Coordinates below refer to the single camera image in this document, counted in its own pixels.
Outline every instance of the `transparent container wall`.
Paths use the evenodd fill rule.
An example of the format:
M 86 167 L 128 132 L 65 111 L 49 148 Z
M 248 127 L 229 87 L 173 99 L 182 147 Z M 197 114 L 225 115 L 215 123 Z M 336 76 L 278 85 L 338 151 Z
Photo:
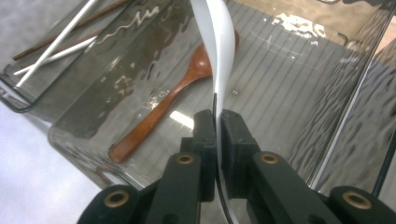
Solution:
M 82 52 L 82 49 L 61 57 L 51 63 L 41 65 L 20 87 L 17 83 L 26 73 L 19 73 L 22 69 L 32 65 L 50 45 L 51 41 L 64 29 L 64 27 L 75 17 L 87 1 L 13 1 L 4 3 L 2 8 L 12 8 L 12 14 L 7 16 L 9 20 L 4 24 L 6 27 L 2 47 L 0 74 L 1 100 L 11 109 L 17 112 L 26 112 L 32 109 L 37 102 L 51 89 L 52 84 L 58 79 L 64 69 L 69 66 Z M 116 0 L 97 1 L 96 4 L 80 20 L 78 28 L 71 32 L 64 41 L 56 48 L 54 54 L 64 52 L 83 40 L 96 36 L 102 29 L 114 20 L 125 7 L 127 2 L 118 4 L 112 10 L 103 13 L 107 8 L 115 5 Z M 91 20 L 98 13 L 102 16 Z M 42 46 L 30 53 L 23 54 L 26 50 Z M 52 94 L 50 97 L 62 98 L 60 95 Z M 39 110 L 38 117 L 54 121 L 59 118 L 58 114 L 51 114 L 51 110 Z
M 374 195 L 382 192 L 395 151 L 395 52 L 396 39 L 371 62 L 344 127 L 328 153 L 331 156 L 318 179 L 320 192 L 329 193 L 340 185 L 356 186 Z
M 57 85 L 73 92 L 75 78 L 91 82 L 52 126 L 49 140 L 102 187 L 112 184 L 110 176 L 139 189 L 160 178 L 181 137 L 191 136 L 192 116 L 211 108 L 212 80 L 193 83 L 127 162 L 107 156 L 183 78 L 202 43 L 190 1 L 144 3 L 123 11 Z M 308 184 L 325 165 L 393 4 L 227 3 L 240 45 L 224 107 L 241 114 L 261 149 L 286 158 Z M 216 209 L 204 205 L 203 223 L 221 223 Z M 248 221 L 244 202 L 235 212 Z

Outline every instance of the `black metal bracket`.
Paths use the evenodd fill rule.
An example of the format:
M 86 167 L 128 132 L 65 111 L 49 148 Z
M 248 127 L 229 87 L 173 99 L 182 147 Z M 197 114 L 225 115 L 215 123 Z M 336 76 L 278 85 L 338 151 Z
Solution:
M 194 125 L 158 182 L 141 191 L 104 189 L 78 223 L 199 223 L 200 203 L 214 199 L 216 134 L 209 110 L 197 113 Z M 339 187 L 329 198 L 314 192 L 281 156 L 260 150 L 239 114 L 224 110 L 221 129 L 227 194 L 247 199 L 252 223 L 396 223 L 396 214 L 363 190 Z

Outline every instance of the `gray surface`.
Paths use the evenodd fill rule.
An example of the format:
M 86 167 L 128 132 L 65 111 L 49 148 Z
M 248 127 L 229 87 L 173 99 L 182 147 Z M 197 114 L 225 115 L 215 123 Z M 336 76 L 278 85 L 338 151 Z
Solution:
M 0 223 L 76 223 L 100 189 L 50 146 L 33 119 L 0 104 Z
M 396 37 L 393 39 L 393 41 L 389 44 L 388 47 L 386 47 L 383 52 L 381 52 L 381 57 L 378 57 L 378 63 L 381 65 L 386 66 L 387 69 L 387 73 L 384 74 L 390 74 L 390 71 L 392 71 L 393 76 L 392 78 L 395 78 L 395 73 L 396 73 Z M 385 202 L 388 206 L 390 206 L 394 211 L 396 211 L 396 160 L 395 160 L 395 156 L 393 156 L 393 161 L 389 167 L 389 172 L 387 175 L 387 178 L 385 180 L 384 183 L 384 187 L 381 190 L 381 193 L 379 195 L 379 199 L 382 200 L 383 202 Z
M 78 2 L 0 1 L 0 67 Z M 34 123 L 0 104 L 0 223 L 76 223 L 100 189 L 50 146 L 48 127 Z

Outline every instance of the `wooden spoon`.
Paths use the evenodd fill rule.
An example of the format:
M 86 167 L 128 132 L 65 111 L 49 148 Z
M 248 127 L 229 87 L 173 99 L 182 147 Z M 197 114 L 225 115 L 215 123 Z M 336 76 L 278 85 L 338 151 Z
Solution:
M 235 32 L 235 45 L 239 44 L 239 34 Z M 139 145 L 149 136 L 155 126 L 161 121 L 171 104 L 191 83 L 212 76 L 210 61 L 205 46 L 200 45 L 192 54 L 189 69 L 180 82 L 165 98 L 128 133 L 118 144 L 110 149 L 108 156 L 116 163 L 127 160 Z

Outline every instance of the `spoon handle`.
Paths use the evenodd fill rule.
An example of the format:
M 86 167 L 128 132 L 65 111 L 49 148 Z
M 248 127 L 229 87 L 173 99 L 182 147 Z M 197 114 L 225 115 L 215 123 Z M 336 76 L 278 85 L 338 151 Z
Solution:
M 127 160 L 140 144 L 149 136 L 154 128 L 160 123 L 166 111 L 194 80 L 191 79 L 192 69 L 189 69 L 186 76 L 163 98 L 163 100 L 142 120 L 134 129 L 128 133 L 118 144 L 108 153 L 111 160 L 121 163 Z

